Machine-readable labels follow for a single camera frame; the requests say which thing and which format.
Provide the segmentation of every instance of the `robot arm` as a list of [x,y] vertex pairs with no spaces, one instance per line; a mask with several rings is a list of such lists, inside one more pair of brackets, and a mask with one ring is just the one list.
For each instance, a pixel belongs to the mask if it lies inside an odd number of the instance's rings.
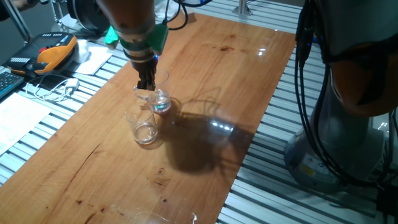
[[155,25],[154,0],[96,0],[109,19],[124,53],[138,71],[137,87],[154,90],[157,55],[162,53],[168,29]]

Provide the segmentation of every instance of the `metal slotted table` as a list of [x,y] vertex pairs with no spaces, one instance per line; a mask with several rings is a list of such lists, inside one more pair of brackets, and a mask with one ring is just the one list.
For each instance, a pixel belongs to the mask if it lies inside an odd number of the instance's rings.
[[[245,22],[285,32],[295,32],[301,8],[274,2],[253,2],[253,15],[239,17],[231,11],[238,0],[219,0],[195,9],[197,13]],[[33,99],[52,109],[32,131],[0,157],[0,186],[20,168],[83,104],[126,62],[119,50],[94,74],[72,76],[80,87],[71,98],[57,103]],[[248,153],[226,199],[218,223],[394,223],[376,210],[377,190],[353,189],[334,195],[299,186],[285,168],[287,141],[302,127],[294,90],[293,52]],[[323,80],[324,64],[314,46],[305,66],[306,101],[311,113]],[[16,91],[25,96],[25,87]]]

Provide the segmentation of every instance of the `wooden table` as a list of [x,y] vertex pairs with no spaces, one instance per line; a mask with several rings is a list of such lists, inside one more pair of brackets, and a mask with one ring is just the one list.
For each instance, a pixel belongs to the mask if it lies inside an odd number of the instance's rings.
[[159,60],[173,97],[157,116],[161,145],[132,138],[124,112],[138,75],[127,64],[0,188],[0,223],[216,221],[295,42],[196,17]]

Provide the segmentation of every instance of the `wood grain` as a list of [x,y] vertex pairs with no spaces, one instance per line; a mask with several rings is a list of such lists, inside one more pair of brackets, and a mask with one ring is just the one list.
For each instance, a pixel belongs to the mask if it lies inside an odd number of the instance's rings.
[[156,147],[138,146],[124,118],[138,79],[127,64],[0,188],[0,223],[216,221],[295,42],[196,17],[159,60],[172,108],[156,117]]

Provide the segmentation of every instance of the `clear glass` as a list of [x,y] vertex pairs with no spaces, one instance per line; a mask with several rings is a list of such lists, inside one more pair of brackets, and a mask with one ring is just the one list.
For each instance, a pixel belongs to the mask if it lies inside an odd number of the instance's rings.
[[148,102],[137,101],[126,110],[125,115],[137,143],[150,144],[155,141],[158,130],[154,111]]
[[134,94],[139,99],[148,101],[154,113],[165,113],[172,105],[168,90],[168,80],[169,73],[162,68],[157,68],[155,74],[155,91],[141,90],[134,87]]

